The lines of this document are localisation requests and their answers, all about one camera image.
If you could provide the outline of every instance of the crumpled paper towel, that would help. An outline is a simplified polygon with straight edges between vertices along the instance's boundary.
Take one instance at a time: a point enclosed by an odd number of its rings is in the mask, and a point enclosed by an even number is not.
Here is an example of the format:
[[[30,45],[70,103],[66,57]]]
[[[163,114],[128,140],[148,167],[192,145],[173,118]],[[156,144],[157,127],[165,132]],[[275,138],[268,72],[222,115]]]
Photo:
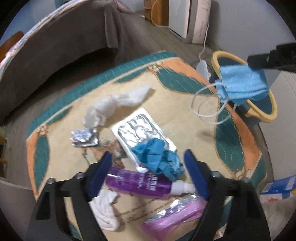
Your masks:
[[[105,125],[106,120],[114,114],[117,107],[134,107],[142,103],[150,87],[147,85],[130,93],[112,95],[100,100],[87,109],[83,125],[88,129]]]
[[[101,229],[115,231],[119,228],[119,220],[114,215],[111,203],[118,196],[116,192],[101,189],[99,195],[89,202],[89,206]]]

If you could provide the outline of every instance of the spray bottle cap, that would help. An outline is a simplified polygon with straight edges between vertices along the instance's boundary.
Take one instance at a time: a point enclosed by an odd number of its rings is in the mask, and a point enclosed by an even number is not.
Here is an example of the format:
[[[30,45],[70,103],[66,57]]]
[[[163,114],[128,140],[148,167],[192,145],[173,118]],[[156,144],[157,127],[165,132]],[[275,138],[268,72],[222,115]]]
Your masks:
[[[172,183],[172,189],[170,193],[172,195],[181,195],[183,193],[194,193],[196,192],[194,184],[185,183],[181,180],[177,180]]]

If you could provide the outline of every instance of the blue crumpled cloth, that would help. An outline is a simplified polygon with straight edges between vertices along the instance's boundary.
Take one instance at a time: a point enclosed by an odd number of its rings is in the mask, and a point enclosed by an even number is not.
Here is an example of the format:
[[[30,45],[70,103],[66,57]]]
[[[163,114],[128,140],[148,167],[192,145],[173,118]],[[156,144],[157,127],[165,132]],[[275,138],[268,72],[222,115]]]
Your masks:
[[[258,101],[269,93],[269,86],[263,69],[251,69],[248,65],[227,65],[220,67],[221,79],[216,83],[217,93],[222,103],[229,98],[233,103],[241,105],[248,99]]]
[[[184,167],[177,153],[164,148],[165,142],[158,138],[150,139],[146,144],[138,144],[131,150],[139,161],[154,174],[164,174],[175,182],[183,175]]]

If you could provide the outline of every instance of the mask ear loop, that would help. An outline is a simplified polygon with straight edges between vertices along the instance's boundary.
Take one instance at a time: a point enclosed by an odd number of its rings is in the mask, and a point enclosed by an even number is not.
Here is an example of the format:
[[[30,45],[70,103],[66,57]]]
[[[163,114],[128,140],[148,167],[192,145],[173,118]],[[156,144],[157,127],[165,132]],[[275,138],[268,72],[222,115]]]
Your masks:
[[[233,106],[231,112],[229,113],[229,115],[228,115],[225,119],[223,119],[222,121],[218,121],[218,122],[207,122],[207,121],[204,121],[204,120],[202,119],[202,117],[204,117],[204,118],[210,118],[210,117],[215,117],[215,116],[219,115],[219,114],[224,110],[224,108],[226,107],[226,105],[227,105],[227,103],[228,103],[228,101],[229,101],[229,97],[227,97],[227,100],[226,100],[225,103],[222,105],[222,107],[221,107],[216,113],[214,113],[214,114],[212,114],[212,115],[202,115],[202,114],[199,114],[200,107],[201,107],[202,104],[205,103],[209,98],[212,98],[213,96],[221,96],[220,94],[215,93],[215,94],[213,94],[213,95],[208,96],[205,100],[203,100],[203,101],[200,103],[200,105],[199,105],[198,108],[197,108],[197,112],[194,110],[194,101],[195,101],[196,96],[197,96],[200,92],[202,92],[202,91],[208,89],[209,87],[211,87],[211,86],[217,86],[217,85],[226,86],[226,84],[223,84],[223,83],[214,83],[214,84],[207,85],[207,86],[201,88],[198,92],[195,93],[195,95],[194,95],[194,97],[193,97],[193,100],[192,100],[192,103],[191,103],[191,109],[192,109],[193,113],[194,113],[195,115],[197,115],[197,116],[201,119],[201,121],[203,121],[204,123],[207,123],[207,124],[211,124],[211,125],[220,125],[220,124],[224,123],[225,121],[227,121],[227,120],[232,116],[233,112],[235,111],[235,109],[236,109],[236,107],[237,107],[237,104],[234,104],[234,106]]]

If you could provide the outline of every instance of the crumpled foil wrapper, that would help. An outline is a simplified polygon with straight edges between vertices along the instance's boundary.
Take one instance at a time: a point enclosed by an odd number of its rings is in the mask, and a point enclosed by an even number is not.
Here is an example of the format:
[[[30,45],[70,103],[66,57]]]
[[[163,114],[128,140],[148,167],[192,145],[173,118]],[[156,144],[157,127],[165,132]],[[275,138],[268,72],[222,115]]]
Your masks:
[[[96,128],[75,130],[71,133],[72,136],[70,140],[75,147],[89,147],[97,146],[99,144]]]
[[[118,128],[118,134],[129,148],[135,147],[139,143],[147,143],[148,140],[153,138],[163,140],[166,149],[170,147],[169,143],[144,114],[137,115],[135,118],[125,122]]]
[[[182,198],[178,198],[172,202],[172,204],[170,205],[170,207],[168,209],[158,212],[156,215],[154,215],[152,218],[146,220],[144,223],[152,223],[152,222],[159,220],[161,218],[165,218],[165,217],[168,217],[174,213],[180,212],[183,208],[186,207],[186,205],[188,205],[190,202],[196,200],[199,197],[200,196],[198,196],[197,194],[189,194],[189,195],[186,195]]]

